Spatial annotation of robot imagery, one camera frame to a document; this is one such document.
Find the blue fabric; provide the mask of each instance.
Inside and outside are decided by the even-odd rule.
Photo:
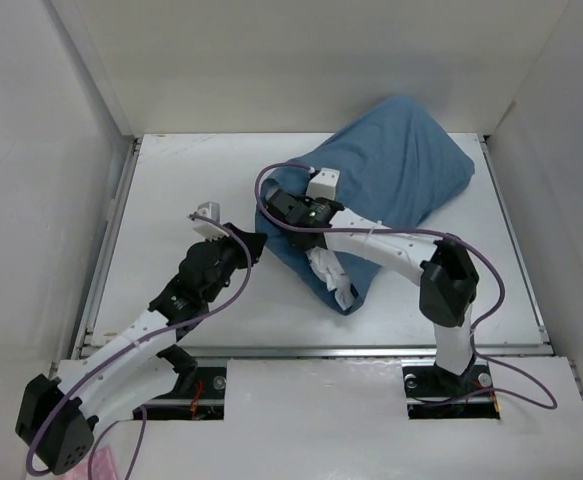
[[[474,173],[471,159],[442,127],[405,97],[386,99],[313,152],[290,161],[339,170],[336,200],[369,220],[381,220],[394,228],[417,226],[461,193]],[[280,168],[264,181],[262,194],[279,185],[291,194],[304,195],[308,182],[306,172]],[[377,265],[337,254],[357,293],[354,305],[344,312],[334,292],[311,270],[305,252],[289,245],[258,212],[255,227],[269,235],[267,247],[329,307],[348,315],[364,304]]]

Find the towel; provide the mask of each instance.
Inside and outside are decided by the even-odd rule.
[[[390,97],[292,162],[340,171],[335,200],[357,214],[394,228],[416,227],[434,210],[460,194],[475,171],[472,160],[427,112],[406,97]],[[274,171],[261,195],[280,187],[304,195],[309,176],[295,168]],[[362,258],[336,253],[354,297],[348,308],[312,269],[305,252],[292,247],[282,232],[259,212],[255,229],[269,236],[267,248],[329,307],[349,315],[359,309],[380,267]]]

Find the table surface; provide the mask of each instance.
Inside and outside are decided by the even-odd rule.
[[[229,362],[223,421],[149,422],[132,478],[583,479],[583,402],[564,358],[510,359],[559,407],[498,394],[501,420],[409,420],[395,360]],[[491,366],[494,385],[548,401],[521,375]],[[103,446],[118,478],[140,422]]]
[[[148,135],[142,142],[92,343],[124,330],[176,273],[190,245],[200,241],[187,214],[205,201],[221,204],[222,221],[253,228],[253,182],[260,169],[311,151],[329,134]],[[495,188],[475,134],[452,134],[476,173],[459,197],[422,225],[452,232],[481,250],[507,287],[502,308],[476,333],[478,345],[542,343],[529,292]],[[473,312],[497,298],[480,274]],[[237,272],[217,302],[233,294]],[[418,310],[417,289],[382,270],[363,308],[342,316],[327,308],[296,275],[266,251],[250,285],[229,309],[205,320],[183,345],[195,347],[427,347],[433,326]]]

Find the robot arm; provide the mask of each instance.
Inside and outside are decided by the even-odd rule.
[[[219,222],[217,204],[201,205],[196,213]],[[231,224],[224,227],[246,245],[252,262],[256,263],[267,236],[242,232]],[[222,229],[199,220],[194,220],[193,228],[207,240],[189,248],[178,274],[147,311],[84,360],[71,375],[63,379],[38,375],[25,388],[16,433],[31,445],[42,423],[65,394],[89,372],[107,366],[60,409],[36,449],[36,455],[55,475],[69,471],[84,458],[94,438],[113,422],[131,418],[135,408],[170,392],[176,383],[186,389],[187,383],[194,380],[197,362],[177,343],[199,322],[175,330],[171,327],[208,313],[209,303],[229,285],[233,272],[247,268],[247,258],[238,242]],[[152,333],[155,336],[142,341]],[[113,361],[131,344],[135,348]]]
[[[331,196],[328,189],[317,190]],[[311,191],[316,191],[313,181],[307,193]],[[323,233],[284,230],[292,245],[305,251],[324,248],[356,255],[394,270],[418,286],[420,311],[434,324],[436,365],[457,377],[468,372],[474,360],[471,304],[479,277],[464,247],[452,239],[382,235],[389,229],[324,197],[294,196],[278,189],[268,195],[266,208],[288,225],[322,229]],[[363,229],[365,233],[343,233],[343,229]]]

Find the screw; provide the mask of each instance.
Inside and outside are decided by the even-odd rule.
[[[409,390],[413,390],[415,387],[418,386],[418,382],[416,382],[417,377],[412,373],[407,373],[404,376],[404,384],[407,386]]]
[[[216,390],[224,390],[227,386],[227,379],[218,375],[213,379],[213,388]]]
[[[478,383],[482,385],[484,388],[489,388],[493,385],[493,381],[491,380],[491,375],[488,373],[481,373],[478,375]]]

